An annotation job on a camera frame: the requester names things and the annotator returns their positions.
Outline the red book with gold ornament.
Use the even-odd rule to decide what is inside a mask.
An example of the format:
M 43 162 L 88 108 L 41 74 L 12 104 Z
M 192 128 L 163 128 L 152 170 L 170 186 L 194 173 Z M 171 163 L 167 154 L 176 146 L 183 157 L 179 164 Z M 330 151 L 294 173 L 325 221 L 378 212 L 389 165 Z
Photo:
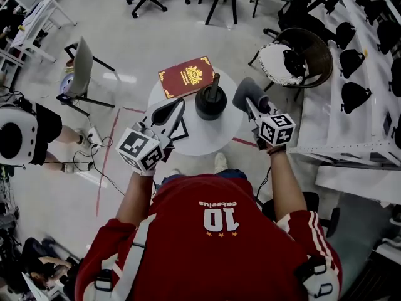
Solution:
M 214 69 L 207 56 L 180 63 L 159 72 L 159 80 L 167 99 L 186 97 L 208 87 Z

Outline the black vase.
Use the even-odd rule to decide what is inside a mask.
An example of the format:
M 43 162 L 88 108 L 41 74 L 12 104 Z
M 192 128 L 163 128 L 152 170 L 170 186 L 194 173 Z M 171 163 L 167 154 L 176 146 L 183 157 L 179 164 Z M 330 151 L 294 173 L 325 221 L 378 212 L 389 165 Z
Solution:
M 218 119 L 227 105 L 227 97 L 219 86 L 220 74 L 214 75 L 209 86 L 201 88 L 195 96 L 195 109 L 200 118 L 207 121 Z

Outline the white seat cushion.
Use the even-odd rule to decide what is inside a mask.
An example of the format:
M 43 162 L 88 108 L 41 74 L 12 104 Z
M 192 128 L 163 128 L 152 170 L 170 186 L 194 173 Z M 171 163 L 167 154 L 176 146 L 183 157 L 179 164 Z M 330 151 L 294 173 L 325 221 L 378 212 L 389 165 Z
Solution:
M 272 82 L 283 86 L 300 85 L 303 76 L 296 76 L 287 69 L 285 51 L 289 51 L 290 56 L 296 55 L 289 46 L 281 43 L 270 43 L 263 46 L 258 53 L 259 64 Z

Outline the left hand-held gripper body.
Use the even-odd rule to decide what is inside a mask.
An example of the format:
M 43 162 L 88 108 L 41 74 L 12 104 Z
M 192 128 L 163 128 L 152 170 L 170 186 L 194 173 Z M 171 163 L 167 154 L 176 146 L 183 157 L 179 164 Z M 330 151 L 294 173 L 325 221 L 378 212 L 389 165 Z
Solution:
M 116 146 L 118 155 L 126 164 L 142 171 L 155 169 L 160 161 L 166 162 L 174 149 L 169 137 L 154 132 L 143 122 L 126 128 Z

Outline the row of black bags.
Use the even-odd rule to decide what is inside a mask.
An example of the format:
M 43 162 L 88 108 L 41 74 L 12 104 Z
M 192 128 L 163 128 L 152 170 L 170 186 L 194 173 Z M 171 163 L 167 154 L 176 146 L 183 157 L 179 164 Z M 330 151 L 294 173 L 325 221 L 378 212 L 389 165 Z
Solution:
M 345 81 L 341 90 L 341 110 L 352 113 L 365 102 L 372 102 L 377 113 L 398 113 L 401 105 L 401 58 L 390 57 L 390 49 L 401 38 L 401 26 L 392 21 L 371 25 L 362 18 L 362 9 L 352 0 L 341 0 L 340 9 L 347 16 L 353 38 L 351 46 L 339 55 L 340 76 Z

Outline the white power strip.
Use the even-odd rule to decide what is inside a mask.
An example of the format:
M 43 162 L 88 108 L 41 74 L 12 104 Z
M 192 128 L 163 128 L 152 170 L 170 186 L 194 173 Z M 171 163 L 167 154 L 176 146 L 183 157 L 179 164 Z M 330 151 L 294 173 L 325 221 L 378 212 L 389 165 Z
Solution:
M 89 131 L 88 131 L 88 136 L 87 136 L 88 142 L 93 145 L 96 144 L 97 146 L 101 147 L 103 145 L 103 141 L 100 137 L 100 134 L 98 133 L 97 129 L 95 126 L 93 126 Z

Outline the white board panel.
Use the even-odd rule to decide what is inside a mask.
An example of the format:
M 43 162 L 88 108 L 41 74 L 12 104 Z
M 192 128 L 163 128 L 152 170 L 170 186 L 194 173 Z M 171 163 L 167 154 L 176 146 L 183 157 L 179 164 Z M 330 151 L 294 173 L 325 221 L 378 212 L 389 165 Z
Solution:
M 315 184 L 384 203 L 401 205 L 401 171 L 320 166 Z

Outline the grey cloth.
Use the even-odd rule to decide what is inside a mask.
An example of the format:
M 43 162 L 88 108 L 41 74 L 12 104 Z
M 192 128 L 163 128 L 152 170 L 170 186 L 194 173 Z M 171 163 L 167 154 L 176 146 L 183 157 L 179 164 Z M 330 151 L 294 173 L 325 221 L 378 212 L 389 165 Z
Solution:
M 239 110 L 247 113 L 246 99 L 254 104 L 256 109 L 263 114 L 270 113 L 271 107 L 269 106 L 269 97 L 265 94 L 264 90 L 254 81 L 251 77 L 246 77 L 239 84 L 232 104 Z

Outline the dark wicker chair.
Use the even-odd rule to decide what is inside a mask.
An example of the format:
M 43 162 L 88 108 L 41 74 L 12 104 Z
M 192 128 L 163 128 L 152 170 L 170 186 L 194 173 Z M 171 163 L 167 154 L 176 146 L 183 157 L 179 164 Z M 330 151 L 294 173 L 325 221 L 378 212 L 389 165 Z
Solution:
M 305 58 L 306 71 L 301 84 L 280 86 L 294 88 L 297 90 L 297 93 L 300 93 L 304 89 L 322 85 L 331 76 L 333 72 L 333 57 L 331 51 L 326 43 L 311 31 L 301 28 L 289 28 L 278 33 L 271 43 L 281 43 L 289 46 L 293 51 L 303 55 Z M 249 66 L 252 66 L 255 61 L 258 61 L 259 50 L 248 63 Z M 268 90 L 273 85 L 278 84 L 270 80 L 265 90 Z

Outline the person's right forearm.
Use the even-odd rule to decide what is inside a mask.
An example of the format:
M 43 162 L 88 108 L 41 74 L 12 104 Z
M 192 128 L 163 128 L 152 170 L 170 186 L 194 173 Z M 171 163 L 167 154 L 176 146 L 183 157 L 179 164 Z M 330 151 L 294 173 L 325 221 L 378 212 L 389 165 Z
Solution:
M 271 184 L 276 220 L 287 214 L 306 211 L 306 201 L 284 147 L 267 150 L 271 164 Z

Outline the person's white right shoe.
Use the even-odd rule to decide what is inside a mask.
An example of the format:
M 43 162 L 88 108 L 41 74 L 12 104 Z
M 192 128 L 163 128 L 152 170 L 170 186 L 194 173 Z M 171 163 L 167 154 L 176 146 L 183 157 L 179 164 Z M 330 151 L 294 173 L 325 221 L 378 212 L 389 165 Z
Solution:
M 227 158 L 222 152 L 218 152 L 214 159 L 214 172 L 220 173 L 228 169 Z

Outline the person's left forearm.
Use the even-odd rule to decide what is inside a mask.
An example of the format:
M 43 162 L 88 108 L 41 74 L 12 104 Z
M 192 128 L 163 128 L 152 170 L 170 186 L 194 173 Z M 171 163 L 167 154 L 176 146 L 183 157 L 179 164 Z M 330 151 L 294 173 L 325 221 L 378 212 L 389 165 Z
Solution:
M 121 223 L 138 227 L 147 218 L 153 185 L 152 176 L 133 172 L 115 218 Z

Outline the white body harness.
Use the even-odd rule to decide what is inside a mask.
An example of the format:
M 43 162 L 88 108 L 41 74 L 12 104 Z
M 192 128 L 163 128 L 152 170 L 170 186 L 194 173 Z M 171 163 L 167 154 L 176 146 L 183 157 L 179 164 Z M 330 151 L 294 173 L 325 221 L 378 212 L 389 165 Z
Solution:
M 89 283 L 83 301 L 127 301 L 146 249 L 148 229 L 156 218 L 153 214 L 140 223 L 123 268 L 116 264 L 118 255 L 102 261 L 96 279 Z M 338 277 L 326 260 L 310 256 L 295 270 L 295 276 L 308 293 L 308 301 L 337 301 L 340 286 Z

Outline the black drawstring pouch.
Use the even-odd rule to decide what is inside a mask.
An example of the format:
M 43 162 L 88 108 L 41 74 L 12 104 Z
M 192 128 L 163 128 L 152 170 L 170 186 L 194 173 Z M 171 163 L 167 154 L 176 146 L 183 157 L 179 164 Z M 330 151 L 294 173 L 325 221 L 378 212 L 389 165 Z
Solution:
M 286 69 L 295 77 L 305 76 L 305 58 L 301 54 L 297 54 L 293 50 L 284 50 L 284 65 Z

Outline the white round device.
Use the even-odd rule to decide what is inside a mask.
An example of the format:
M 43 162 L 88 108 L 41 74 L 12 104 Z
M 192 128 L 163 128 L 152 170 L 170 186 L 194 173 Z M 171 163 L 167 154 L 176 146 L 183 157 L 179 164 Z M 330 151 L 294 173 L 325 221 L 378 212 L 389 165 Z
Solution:
M 15 105 L 0 106 L 0 164 L 28 164 L 34 156 L 36 116 Z

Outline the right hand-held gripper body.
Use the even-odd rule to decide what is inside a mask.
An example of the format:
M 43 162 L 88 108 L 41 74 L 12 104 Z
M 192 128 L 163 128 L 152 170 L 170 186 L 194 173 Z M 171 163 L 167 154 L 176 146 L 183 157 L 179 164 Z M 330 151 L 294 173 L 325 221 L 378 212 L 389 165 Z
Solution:
M 296 127 L 289 114 L 262 116 L 255 120 L 259 136 L 271 145 L 291 142 Z

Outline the person's right hand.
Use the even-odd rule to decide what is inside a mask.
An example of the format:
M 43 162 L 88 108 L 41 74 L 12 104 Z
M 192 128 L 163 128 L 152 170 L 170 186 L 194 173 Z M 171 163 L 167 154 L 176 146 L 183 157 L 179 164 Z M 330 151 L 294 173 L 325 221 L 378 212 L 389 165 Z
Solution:
M 260 136 L 259 136 L 259 131 L 258 131 L 258 129 L 253 129 L 253 137 L 254 137 L 254 140 L 255 140 L 255 143 L 256 143 L 256 145 L 257 145 L 257 147 L 258 147 L 258 149 L 260 150 L 260 151 L 262 151 L 262 150 L 270 150 L 270 149 L 275 149 L 275 148 L 279 148 L 279 147 L 286 147 L 286 144 L 279 144 L 279 145 L 271 145 L 271 144 L 269 144 L 268 142 L 266 142 L 264 139 L 262 139 Z

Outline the person's red shirt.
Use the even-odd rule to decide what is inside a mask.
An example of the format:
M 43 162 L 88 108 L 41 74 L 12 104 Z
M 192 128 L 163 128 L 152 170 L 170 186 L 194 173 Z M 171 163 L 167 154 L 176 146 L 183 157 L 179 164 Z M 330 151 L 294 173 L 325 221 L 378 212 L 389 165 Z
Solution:
M 247 179 L 178 177 L 161 186 L 148 214 L 129 301 L 308 301 L 314 265 L 323 283 L 316 298 L 341 290 L 341 263 L 318 215 L 272 222 Z

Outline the white purple floor device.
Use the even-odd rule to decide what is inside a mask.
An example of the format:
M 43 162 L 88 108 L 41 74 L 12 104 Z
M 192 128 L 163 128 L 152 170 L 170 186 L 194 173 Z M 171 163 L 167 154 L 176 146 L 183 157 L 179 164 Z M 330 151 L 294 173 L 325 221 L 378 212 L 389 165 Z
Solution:
M 61 94 L 66 94 L 69 92 L 70 90 L 70 85 L 72 84 L 73 81 L 73 77 L 74 77 L 74 73 L 67 73 L 60 82 L 60 93 Z

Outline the white desk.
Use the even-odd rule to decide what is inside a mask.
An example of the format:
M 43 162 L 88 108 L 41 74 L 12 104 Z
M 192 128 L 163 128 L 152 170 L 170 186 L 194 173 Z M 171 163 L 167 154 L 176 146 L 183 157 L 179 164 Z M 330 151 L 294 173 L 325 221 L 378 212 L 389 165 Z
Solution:
M 53 13 L 55 11 L 59 11 L 73 26 L 77 25 L 77 22 L 65 12 L 56 0 L 43 0 L 39 2 L 28 17 L 24 18 L 24 20 L 16 26 L 17 33 L 14 39 L 8 40 L 10 49 L 14 48 L 20 51 L 19 57 L 14 56 L 6 48 L 0 48 L 0 64 L 2 64 L 1 58 L 4 58 L 17 66 L 23 67 L 24 61 L 22 60 L 22 55 L 28 55 L 31 58 L 38 56 L 54 63 L 56 58 L 49 55 L 44 49 L 36 46 L 34 41 L 48 21 L 58 29 L 61 28 L 61 25 L 53 19 Z

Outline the white shelving rack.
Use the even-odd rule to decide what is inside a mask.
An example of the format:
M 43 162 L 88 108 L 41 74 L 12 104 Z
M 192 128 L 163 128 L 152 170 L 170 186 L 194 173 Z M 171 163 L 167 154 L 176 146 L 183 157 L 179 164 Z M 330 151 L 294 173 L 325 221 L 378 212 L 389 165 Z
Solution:
M 331 31 L 344 21 L 352 24 L 356 33 L 348 48 L 363 53 L 365 59 L 346 79 L 340 74 L 342 50 L 329 41 L 333 72 L 324 84 L 305 90 L 298 143 L 290 151 L 332 164 L 345 161 L 365 166 L 401 166 L 401 149 L 392 137 L 401 115 L 401 98 L 389 89 L 393 56 L 378 50 L 378 24 L 365 21 L 363 8 L 355 0 L 341 0 L 331 14 L 325 14 L 321 7 L 312 14 Z M 340 109 L 341 90 L 346 82 L 372 93 L 350 114 Z

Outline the round white side table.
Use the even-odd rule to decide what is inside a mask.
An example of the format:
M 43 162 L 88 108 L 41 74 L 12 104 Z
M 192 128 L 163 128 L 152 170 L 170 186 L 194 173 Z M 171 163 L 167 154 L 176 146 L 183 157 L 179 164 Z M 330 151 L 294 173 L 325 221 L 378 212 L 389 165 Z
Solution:
M 189 136 L 174 142 L 175 151 L 187 156 L 203 156 L 219 151 L 231 141 L 238 132 L 244 113 L 232 104 L 237 89 L 234 80 L 221 69 L 214 67 L 220 74 L 219 86 L 227 97 L 227 105 L 221 116 L 213 121 L 200 118 L 195 109 L 195 95 L 184 98 L 183 119 Z

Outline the black picture frame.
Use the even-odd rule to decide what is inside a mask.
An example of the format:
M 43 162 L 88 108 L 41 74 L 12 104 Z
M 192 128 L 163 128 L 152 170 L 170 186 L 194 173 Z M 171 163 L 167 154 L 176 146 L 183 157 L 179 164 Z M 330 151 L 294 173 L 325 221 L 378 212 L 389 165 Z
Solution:
M 189 133 L 187 131 L 187 127 L 185 125 L 185 121 L 183 118 L 181 118 L 181 121 L 179 122 L 177 128 L 173 131 L 172 135 L 170 138 L 175 142 L 178 140 L 185 139 L 189 136 Z

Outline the person's blue shorts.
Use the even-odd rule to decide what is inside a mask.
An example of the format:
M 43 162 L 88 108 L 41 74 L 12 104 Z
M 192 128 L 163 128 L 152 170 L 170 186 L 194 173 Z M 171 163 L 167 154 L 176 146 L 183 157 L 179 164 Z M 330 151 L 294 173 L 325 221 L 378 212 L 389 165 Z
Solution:
M 226 169 L 225 171 L 222 171 L 220 173 L 214 173 L 215 176 L 220 176 L 226 179 L 235 179 L 235 178 L 239 178 L 239 179 L 244 179 L 247 180 L 247 176 L 245 175 L 245 173 L 243 173 L 242 171 L 240 171 L 239 169 Z M 161 184 L 158 184 L 157 187 L 161 187 L 164 184 L 167 184 L 169 181 L 172 181 L 174 179 L 180 178 L 180 177 L 185 177 L 184 174 L 181 175 L 174 175 L 174 176 L 168 176 L 165 177 Z

